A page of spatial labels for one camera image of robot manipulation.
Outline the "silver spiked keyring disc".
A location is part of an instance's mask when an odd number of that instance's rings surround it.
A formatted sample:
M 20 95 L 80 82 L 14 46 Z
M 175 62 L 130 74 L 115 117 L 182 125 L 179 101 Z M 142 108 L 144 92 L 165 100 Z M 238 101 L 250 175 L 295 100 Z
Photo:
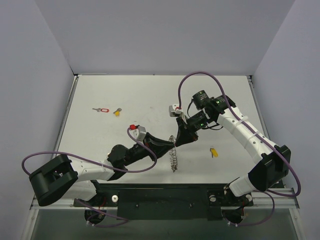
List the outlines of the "silver spiked keyring disc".
M 168 140 L 174 144 L 176 142 L 176 138 L 173 135 L 171 135 Z M 173 173 L 175 173 L 178 170 L 178 157 L 177 157 L 177 151 L 175 146 L 169 151 L 169 156 L 170 156 L 171 170 Z

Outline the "yellow tag key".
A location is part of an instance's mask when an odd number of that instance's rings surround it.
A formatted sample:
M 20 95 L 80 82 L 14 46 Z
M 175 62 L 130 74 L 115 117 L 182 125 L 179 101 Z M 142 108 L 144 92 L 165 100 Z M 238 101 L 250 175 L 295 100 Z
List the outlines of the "yellow tag key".
M 210 148 L 210 153 L 212 158 L 217 158 L 219 156 L 217 150 L 214 147 Z

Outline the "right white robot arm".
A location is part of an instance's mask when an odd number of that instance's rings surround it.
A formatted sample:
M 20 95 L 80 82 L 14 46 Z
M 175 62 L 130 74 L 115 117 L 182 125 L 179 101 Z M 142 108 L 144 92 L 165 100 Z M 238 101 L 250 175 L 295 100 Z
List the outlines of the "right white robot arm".
M 214 122 L 227 130 L 255 163 L 249 173 L 225 187 L 223 198 L 226 203 L 234 205 L 243 195 L 255 190 L 265 192 L 289 173 L 289 148 L 285 145 L 277 146 L 259 132 L 228 96 L 208 97 L 201 90 L 193 95 L 192 100 L 198 110 L 192 117 L 185 116 L 179 107 L 175 108 L 178 125 L 175 146 L 197 141 L 197 132 Z

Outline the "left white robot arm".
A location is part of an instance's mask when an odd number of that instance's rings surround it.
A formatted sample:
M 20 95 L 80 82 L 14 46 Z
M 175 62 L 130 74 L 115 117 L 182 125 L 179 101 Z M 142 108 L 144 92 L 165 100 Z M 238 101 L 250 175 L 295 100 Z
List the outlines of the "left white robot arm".
M 95 180 L 114 181 L 129 173 L 127 166 L 150 157 L 156 163 L 173 149 L 172 141 L 162 140 L 150 133 L 131 148 L 115 145 L 105 160 L 94 161 L 78 155 L 55 151 L 55 157 L 28 174 L 37 202 L 49 206 L 62 197 L 82 199 L 92 206 L 99 205 L 103 193 L 94 186 Z

